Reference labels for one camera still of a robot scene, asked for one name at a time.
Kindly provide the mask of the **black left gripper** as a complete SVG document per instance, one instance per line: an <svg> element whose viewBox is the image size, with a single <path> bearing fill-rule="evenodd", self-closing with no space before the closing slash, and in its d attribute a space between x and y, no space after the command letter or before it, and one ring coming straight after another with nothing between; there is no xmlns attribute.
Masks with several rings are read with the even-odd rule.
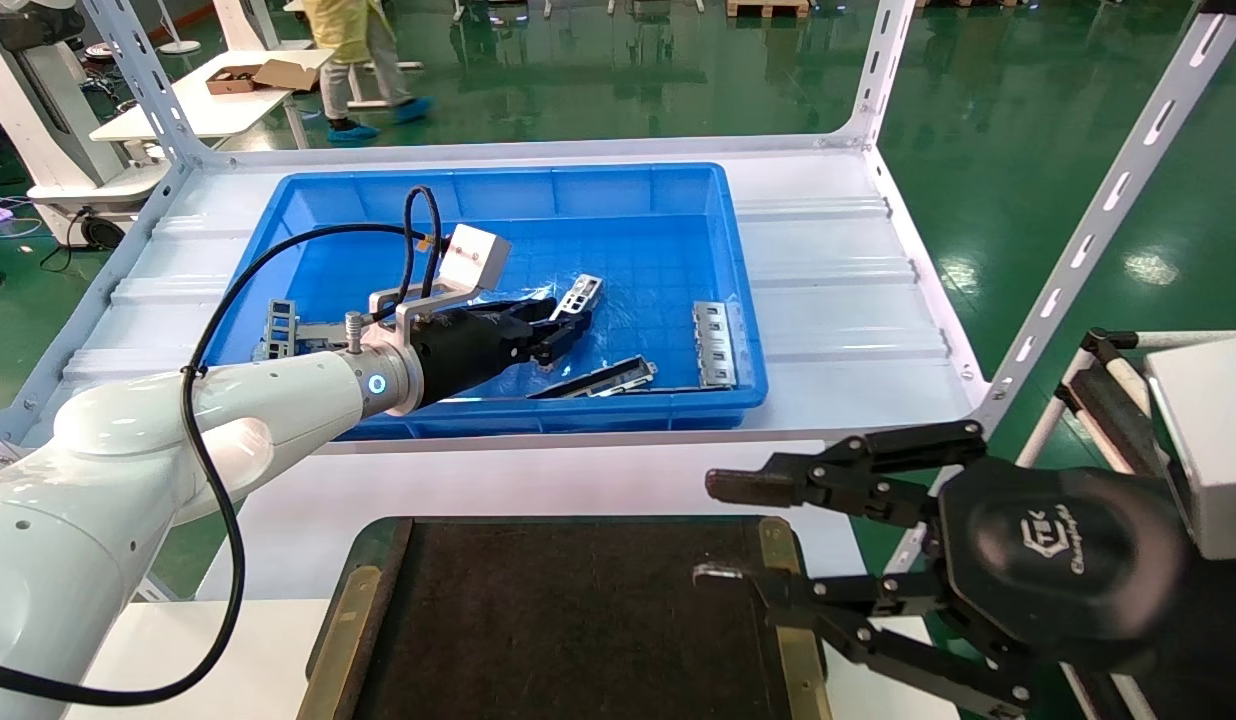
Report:
<svg viewBox="0 0 1236 720"><path fill-rule="evenodd" d="M592 311L557 311L554 296L450 308L412 320L409 345L421 366L421 406L457 396L535 361L551 370L590 332Z"/></svg>

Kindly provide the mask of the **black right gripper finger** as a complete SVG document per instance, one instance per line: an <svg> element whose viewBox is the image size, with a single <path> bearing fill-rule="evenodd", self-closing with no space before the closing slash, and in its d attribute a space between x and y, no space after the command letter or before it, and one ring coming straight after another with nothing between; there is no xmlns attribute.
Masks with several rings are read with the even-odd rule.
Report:
<svg viewBox="0 0 1236 720"><path fill-rule="evenodd" d="M937 501L928 488L897 474L962 468L985 454L980 424L947 421L850 436L819 454L777 452L758 471L714 468L706 474L705 488L714 500L737 505L810 505L891 527L915 527L937 516Z"/></svg>

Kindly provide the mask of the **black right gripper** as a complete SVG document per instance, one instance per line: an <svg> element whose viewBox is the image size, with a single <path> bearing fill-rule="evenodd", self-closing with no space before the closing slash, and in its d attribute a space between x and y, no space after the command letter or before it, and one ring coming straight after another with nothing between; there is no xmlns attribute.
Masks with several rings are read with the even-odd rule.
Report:
<svg viewBox="0 0 1236 720"><path fill-rule="evenodd" d="M1031 655L1093 671L1162 659L1194 546L1153 480L984 457L941 488L938 525L950 588L933 573L810 578L718 562L695 566L693 584L747 584L770 625L810 630L850 664L990 719L1028 711ZM934 613L970 630L984 659L871 624Z"/></svg>

